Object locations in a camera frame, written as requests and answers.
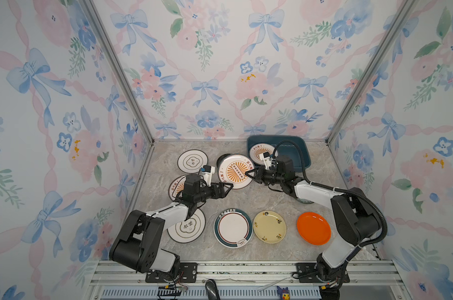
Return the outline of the small blue toy figure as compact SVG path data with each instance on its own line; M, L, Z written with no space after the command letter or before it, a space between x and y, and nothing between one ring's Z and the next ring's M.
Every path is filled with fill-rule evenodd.
M281 300L290 300L290 291L288 287L276 287L277 294Z

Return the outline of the aluminium rail frame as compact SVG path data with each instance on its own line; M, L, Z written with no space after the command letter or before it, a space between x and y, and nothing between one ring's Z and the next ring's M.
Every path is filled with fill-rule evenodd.
M293 261L199 261L195 283L146 283L145 275L115 262L100 262L85 300L207 300L205 282L215 280L221 300L279 300L277 286L292 300L410 300L392 261L352 261L350 282L338 291L292 277Z

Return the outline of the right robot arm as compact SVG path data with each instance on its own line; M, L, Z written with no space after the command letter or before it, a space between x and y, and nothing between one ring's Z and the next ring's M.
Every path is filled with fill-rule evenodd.
M385 216L361 189L341 189L300 177L287 156L266 157L263 166L246 171L245 176L265 186L279 185L295 200L310 201L333 212L338 236L319 254L313 271L323 283L343 283L349 262L360 250L387 236Z

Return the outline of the blue patterned green plate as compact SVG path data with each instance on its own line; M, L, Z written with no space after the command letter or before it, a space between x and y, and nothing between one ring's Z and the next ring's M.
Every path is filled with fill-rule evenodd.
M301 198L296 198L296 200L297 200L299 203L302 203L302 204L305 204L305 205L311 205L311 204L314 203L313 201L306 200L306 199L301 199Z

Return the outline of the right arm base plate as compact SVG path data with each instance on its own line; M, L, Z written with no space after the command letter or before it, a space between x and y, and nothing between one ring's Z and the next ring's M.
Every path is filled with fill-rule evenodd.
M323 265L317 262L298 262L295 265L296 271L291 275L295 280L301 283L320 283L324 285L333 285L335 283L349 283L350 277L346 269L341 266L332 269L327 264Z

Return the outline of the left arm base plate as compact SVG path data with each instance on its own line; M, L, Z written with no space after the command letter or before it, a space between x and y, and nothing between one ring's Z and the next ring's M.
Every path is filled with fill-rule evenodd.
M180 262L174 264L169 272L149 271L146 273L146 283L174 284L195 283L199 264L196 262Z

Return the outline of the orange plate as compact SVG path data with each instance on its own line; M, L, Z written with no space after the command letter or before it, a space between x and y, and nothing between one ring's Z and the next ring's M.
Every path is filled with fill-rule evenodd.
M327 244L332 235L327 220L315 212L301 214L297 219L296 228L306 242L315 246Z

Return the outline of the black plate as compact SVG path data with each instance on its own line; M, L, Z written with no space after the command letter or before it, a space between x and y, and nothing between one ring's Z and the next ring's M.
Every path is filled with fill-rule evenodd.
M216 160L216 168L219 169L221 163L224 161L225 158L231 156L231 154L223 154Z

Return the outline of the white plate green rim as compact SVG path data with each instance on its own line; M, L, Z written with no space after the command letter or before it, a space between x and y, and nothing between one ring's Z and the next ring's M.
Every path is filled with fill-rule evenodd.
M215 218L213 232L222 246L231 249L241 248L252 239L253 222L245 211L230 208Z

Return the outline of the cream yellow plate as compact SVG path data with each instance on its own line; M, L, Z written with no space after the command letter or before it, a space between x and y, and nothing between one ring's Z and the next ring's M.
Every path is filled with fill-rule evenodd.
M267 244L277 244L287 233L287 225L283 217L274 211L259 212L253 220L256 237Z

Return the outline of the black computer mouse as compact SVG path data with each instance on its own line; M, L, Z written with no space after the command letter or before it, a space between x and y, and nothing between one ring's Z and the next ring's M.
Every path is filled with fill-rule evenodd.
M214 279L205 282L206 296L208 300L220 300L220 293Z

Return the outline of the white plate flower outline near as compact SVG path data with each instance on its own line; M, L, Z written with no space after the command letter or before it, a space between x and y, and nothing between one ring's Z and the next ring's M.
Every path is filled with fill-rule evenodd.
M193 216L168 228L168 235L177 243L187 244L197 240L205 231L206 219L204 212L197 209Z

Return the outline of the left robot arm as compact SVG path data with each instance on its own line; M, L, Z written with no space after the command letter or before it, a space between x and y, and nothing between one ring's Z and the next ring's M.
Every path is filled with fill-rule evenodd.
M156 211L133 210L113 242L109 259L138 273L160 271L175 279L180 272L180 256L160 249L165 230L188 220L206 200L226 198L234 185L208 183L198 174L186 176L183 190L171 202Z

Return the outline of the sunburst plate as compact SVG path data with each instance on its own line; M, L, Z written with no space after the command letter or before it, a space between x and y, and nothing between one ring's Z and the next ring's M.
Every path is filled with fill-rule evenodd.
M250 149L249 149L249 156L250 159L256 164L256 165L262 165L263 158L264 158L264 153L268 153L269 155L272 155L272 152L274 151L275 147L266 144L266 143L258 143L254 144Z
M168 188L168 196L172 201L175 201L175 198L179 194L179 192L184 190L184 182L186 180L186 177L186 175L179 176L171 182Z
M246 171L254 169L253 161L242 154L231 154L225 158L217 169L218 178L223 183L232 183L234 190L241 190L252 183L245 176Z

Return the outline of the white plate flower outline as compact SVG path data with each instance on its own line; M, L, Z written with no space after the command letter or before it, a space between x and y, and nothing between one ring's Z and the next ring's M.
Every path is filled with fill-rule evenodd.
M193 216L168 228L168 235L177 243L187 244L197 240L205 231L206 219L204 212L197 209Z
M208 156L199 149L191 149L182 153L178 160L177 166L180 171L188 174L198 173L200 169L209 162Z

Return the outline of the white plate flower outline far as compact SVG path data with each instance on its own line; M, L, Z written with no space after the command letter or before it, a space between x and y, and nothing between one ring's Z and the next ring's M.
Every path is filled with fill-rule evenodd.
M199 149L191 149L182 153L178 160L177 166L180 171L188 174L198 173L200 169L209 162L208 156Z

